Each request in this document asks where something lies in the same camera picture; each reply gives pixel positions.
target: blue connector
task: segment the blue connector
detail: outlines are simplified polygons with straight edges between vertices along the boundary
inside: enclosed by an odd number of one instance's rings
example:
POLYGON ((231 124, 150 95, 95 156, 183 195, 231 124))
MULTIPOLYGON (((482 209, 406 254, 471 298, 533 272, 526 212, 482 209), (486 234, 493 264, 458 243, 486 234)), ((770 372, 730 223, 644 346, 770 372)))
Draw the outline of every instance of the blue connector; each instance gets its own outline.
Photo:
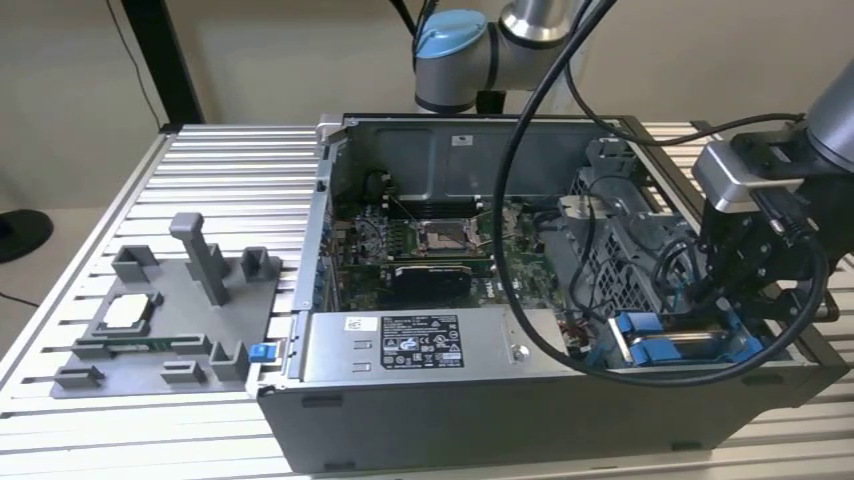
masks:
POLYGON ((275 343, 257 343, 250 347, 250 362, 271 363, 277 361, 279 347, 275 343))

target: barcode sticker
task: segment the barcode sticker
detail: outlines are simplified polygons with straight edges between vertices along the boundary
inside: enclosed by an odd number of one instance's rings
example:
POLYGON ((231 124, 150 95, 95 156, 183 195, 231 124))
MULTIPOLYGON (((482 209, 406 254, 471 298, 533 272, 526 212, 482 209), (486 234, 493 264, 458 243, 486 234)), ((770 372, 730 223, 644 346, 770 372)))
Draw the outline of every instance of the barcode sticker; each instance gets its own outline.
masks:
POLYGON ((350 332, 375 332, 378 323, 377 317, 347 317, 345 330, 350 332))

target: white wall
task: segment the white wall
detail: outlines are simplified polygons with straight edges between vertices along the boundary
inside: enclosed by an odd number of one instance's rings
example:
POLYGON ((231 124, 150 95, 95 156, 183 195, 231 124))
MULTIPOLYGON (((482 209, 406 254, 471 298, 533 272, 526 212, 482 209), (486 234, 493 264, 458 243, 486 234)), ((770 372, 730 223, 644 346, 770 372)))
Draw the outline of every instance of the white wall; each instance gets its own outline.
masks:
POLYGON ((580 88, 648 120, 802 111, 854 58, 852 19, 852 0, 624 0, 580 88))
POLYGON ((155 121, 99 0, 0 0, 0 208, 104 205, 155 121))
MULTIPOLYGON (((442 7, 495 17, 503 4, 442 7)), ((409 36, 386 0, 169 5, 209 121, 410 111, 409 36)), ((852 0, 624 0, 582 90, 604 113, 642 119, 801 110, 854 55, 852 18, 852 0)), ((154 135, 103 1, 0 0, 0 208, 107 204, 154 135)))

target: sticker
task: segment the sticker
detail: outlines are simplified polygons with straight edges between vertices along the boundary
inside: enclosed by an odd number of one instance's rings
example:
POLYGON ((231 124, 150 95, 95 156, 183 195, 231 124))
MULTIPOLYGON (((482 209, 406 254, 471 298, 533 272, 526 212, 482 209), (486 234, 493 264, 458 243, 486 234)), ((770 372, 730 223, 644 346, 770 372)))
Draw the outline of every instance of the sticker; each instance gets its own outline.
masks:
POLYGON ((349 332, 375 332, 377 317, 347 317, 345 319, 345 330, 349 332))
POLYGON ((453 147, 471 147, 475 144, 474 135, 454 135, 451 137, 453 147))
POLYGON ((457 315, 402 315, 382 317, 382 322, 383 368, 397 370, 465 366, 457 315))

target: motherboard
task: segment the motherboard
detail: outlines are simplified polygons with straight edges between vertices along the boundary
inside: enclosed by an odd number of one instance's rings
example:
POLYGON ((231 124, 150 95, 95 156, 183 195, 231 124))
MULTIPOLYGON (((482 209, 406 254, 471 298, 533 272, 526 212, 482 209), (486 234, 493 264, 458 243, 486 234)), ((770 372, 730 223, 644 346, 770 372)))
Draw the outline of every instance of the motherboard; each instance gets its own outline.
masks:
MULTIPOLYGON (((403 203, 393 202, 391 207, 369 205, 354 218, 335 223, 342 309, 507 303, 493 262, 489 204, 473 203, 474 214, 465 218, 423 219, 403 203)), ((525 203, 511 203, 503 214, 514 287, 526 308, 562 312, 565 295, 529 210, 525 203)))

